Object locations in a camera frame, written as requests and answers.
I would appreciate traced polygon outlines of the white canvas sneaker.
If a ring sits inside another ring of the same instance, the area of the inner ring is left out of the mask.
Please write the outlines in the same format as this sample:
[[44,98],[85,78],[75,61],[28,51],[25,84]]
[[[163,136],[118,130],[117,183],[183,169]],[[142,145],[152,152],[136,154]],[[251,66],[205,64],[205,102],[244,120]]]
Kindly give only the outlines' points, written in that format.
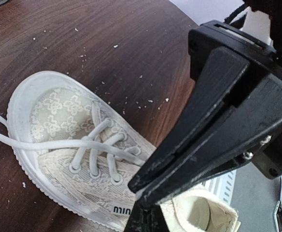
[[48,197],[95,231],[122,232],[135,195],[129,180],[155,147],[74,79],[38,72],[13,92],[7,112],[14,154]]

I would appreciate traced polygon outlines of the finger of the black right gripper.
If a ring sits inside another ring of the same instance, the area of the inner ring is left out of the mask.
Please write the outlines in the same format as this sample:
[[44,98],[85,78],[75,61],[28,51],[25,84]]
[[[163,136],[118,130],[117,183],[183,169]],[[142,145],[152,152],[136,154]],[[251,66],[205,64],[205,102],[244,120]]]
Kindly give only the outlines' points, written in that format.
[[162,204],[198,183],[244,165],[244,153],[261,147],[280,126],[282,81],[268,77],[238,108],[225,113],[189,149],[172,159],[144,188],[139,204],[145,208]]
[[207,130],[206,126],[223,108],[223,98],[249,65],[247,59],[226,47],[210,52],[175,126],[130,180],[128,188],[133,193],[153,183],[175,162],[184,159],[184,152]]

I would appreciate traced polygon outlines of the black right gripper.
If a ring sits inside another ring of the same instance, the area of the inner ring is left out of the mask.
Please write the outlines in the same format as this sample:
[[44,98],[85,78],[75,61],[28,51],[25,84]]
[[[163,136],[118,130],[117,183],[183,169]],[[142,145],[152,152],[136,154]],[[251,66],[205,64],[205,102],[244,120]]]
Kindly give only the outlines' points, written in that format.
[[[229,24],[213,20],[188,33],[190,77],[195,82],[210,52],[219,47],[226,47],[239,54],[247,59],[250,65],[223,98],[223,108],[217,112],[206,126],[207,130],[198,139],[209,131],[225,113],[238,108],[262,80],[274,77],[282,81],[282,39],[276,38],[274,45],[269,46]],[[280,176],[282,174],[282,126],[278,127],[273,135],[267,136],[261,142],[261,147],[245,152],[244,157],[247,160],[244,165],[252,162],[267,178],[273,179]]]

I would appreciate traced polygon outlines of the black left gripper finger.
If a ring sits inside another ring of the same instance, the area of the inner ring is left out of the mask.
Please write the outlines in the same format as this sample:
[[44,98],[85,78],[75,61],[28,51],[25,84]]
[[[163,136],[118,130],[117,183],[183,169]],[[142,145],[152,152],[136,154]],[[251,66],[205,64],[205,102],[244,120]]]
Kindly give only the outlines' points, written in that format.
[[169,232],[161,207],[143,209],[134,205],[124,232]]

